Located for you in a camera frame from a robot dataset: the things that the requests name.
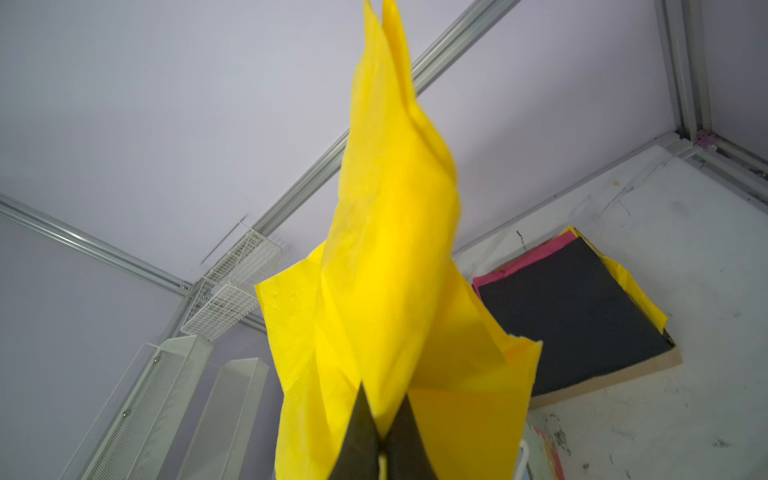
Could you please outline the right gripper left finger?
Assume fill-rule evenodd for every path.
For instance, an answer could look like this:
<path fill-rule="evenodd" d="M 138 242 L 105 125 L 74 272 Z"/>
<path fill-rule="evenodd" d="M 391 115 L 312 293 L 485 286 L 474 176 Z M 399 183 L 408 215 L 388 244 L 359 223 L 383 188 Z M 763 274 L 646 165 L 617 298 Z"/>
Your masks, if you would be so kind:
<path fill-rule="evenodd" d="M 329 480 L 377 480 L 380 437 L 363 385 L 359 386 L 345 437 Z"/>

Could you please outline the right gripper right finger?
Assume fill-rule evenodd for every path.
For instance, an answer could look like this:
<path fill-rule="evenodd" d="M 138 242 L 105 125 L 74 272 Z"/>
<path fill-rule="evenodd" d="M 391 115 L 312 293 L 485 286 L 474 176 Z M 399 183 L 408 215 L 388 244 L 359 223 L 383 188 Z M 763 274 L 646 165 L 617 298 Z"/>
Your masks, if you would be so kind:
<path fill-rule="evenodd" d="M 427 456 L 408 396 L 405 396 L 384 443 L 387 480 L 437 480 Z"/>

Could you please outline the single yellow paper napkin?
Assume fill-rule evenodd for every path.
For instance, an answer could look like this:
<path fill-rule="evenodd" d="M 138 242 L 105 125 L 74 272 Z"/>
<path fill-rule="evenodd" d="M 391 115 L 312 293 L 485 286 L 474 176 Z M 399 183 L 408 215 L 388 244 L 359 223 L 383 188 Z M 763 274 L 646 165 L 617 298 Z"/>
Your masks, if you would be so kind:
<path fill-rule="evenodd" d="M 455 265 L 457 171 L 418 104 L 398 7 L 363 14 L 328 237 L 256 286 L 283 390 L 274 472 L 328 479 L 363 385 L 378 479 L 405 396 L 438 479 L 510 479 L 542 346 L 507 334 Z"/>

